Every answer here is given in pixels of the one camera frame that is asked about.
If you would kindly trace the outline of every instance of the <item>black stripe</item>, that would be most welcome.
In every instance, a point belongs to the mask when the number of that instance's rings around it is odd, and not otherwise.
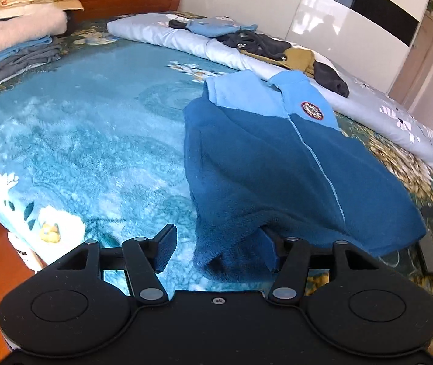
[[[413,41],[419,21],[391,0],[354,0],[353,11],[371,20],[406,45]]]
[[[354,0],[352,10],[387,30],[406,45],[412,43],[419,21],[391,0]]]

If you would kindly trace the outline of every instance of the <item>zipper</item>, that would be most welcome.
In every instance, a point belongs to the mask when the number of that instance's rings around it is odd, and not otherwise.
[[[316,156],[316,154],[314,153],[313,149],[305,143],[305,141],[303,140],[303,137],[301,136],[301,133],[299,132],[299,129],[296,127],[296,125],[294,124],[293,120],[291,119],[291,115],[286,111],[286,114],[288,116],[288,121],[291,123],[291,125],[293,125],[293,128],[295,130],[295,132],[298,134],[299,136],[299,140],[301,140],[301,142],[303,143],[303,145],[308,149],[308,151],[312,154],[316,164],[318,165],[318,167],[320,168],[321,174],[323,174],[324,178],[328,181],[328,184],[331,188],[331,190],[333,191],[333,195],[335,196],[335,200],[337,202],[338,207],[340,208],[340,213],[341,213],[341,217],[343,218],[343,222],[346,223],[345,220],[345,213],[343,212],[343,208],[341,208],[341,204],[340,201],[338,200],[338,195],[337,195],[337,191],[335,190],[335,187],[333,185],[333,183],[331,182],[331,180],[328,178],[327,174],[324,172],[323,167],[321,166],[320,161],[318,160],[318,157]]]

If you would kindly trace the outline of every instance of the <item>white fluffy blanket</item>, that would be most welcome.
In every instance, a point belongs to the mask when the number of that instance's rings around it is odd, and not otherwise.
[[[66,31],[66,14],[59,8],[45,6],[36,12],[0,21],[0,52],[26,41]]]

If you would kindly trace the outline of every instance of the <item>mustard yellow cloth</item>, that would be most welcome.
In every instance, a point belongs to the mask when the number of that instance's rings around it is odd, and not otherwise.
[[[283,61],[273,60],[264,56],[254,55],[253,53],[249,53],[245,50],[240,50],[240,52],[243,53],[244,55],[262,60],[263,62],[287,68],[288,70],[302,71],[308,77],[314,78],[315,57],[312,50],[303,50],[300,48],[289,48],[288,50],[284,51],[286,60]]]

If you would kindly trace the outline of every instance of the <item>door frame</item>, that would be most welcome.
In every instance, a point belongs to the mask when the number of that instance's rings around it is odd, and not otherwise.
[[[433,21],[433,16],[431,14],[429,14],[428,12],[425,13],[425,15],[424,15],[424,18],[426,18],[426,17]],[[407,56],[404,60],[404,64],[406,63],[406,60],[409,57],[409,54],[412,52],[412,50],[414,48],[414,43],[415,43],[417,34],[419,33],[419,29],[422,26],[422,23],[424,21],[424,18],[421,21],[421,23],[419,24],[419,26],[417,27],[416,35],[414,36],[414,40],[410,46],[409,53],[407,54]],[[426,78],[430,74],[432,67],[433,67],[433,39],[429,45],[429,48],[426,52],[426,55],[425,55],[423,61],[421,62],[419,70],[417,71],[417,74],[415,75],[414,80],[413,80],[412,84],[410,85],[409,90],[406,93],[406,96],[404,97],[403,101],[399,102],[405,108],[411,107],[412,104],[414,103],[414,100],[416,99],[417,95],[419,94],[419,92],[422,88],[422,85],[424,84]],[[403,67],[398,72],[394,83],[392,84],[391,88],[389,89],[389,93],[392,91],[393,87],[396,85],[397,80],[400,79],[400,74],[401,74],[402,70],[403,70]]]

